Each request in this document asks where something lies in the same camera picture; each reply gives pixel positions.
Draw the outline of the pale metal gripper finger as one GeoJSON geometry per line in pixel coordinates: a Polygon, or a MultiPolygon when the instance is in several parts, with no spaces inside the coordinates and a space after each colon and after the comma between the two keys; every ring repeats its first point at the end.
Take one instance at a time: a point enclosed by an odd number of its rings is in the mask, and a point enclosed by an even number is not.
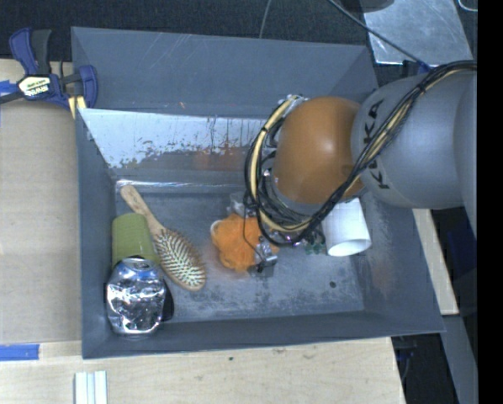
{"type": "Polygon", "coordinates": [[[230,212],[238,216],[246,216],[245,193],[238,191],[230,194],[230,212]]]}
{"type": "Polygon", "coordinates": [[[260,238],[253,250],[254,264],[248,273],[257,277],[273,277],[278,262],[278,248],[265,238],[260,238]]]}

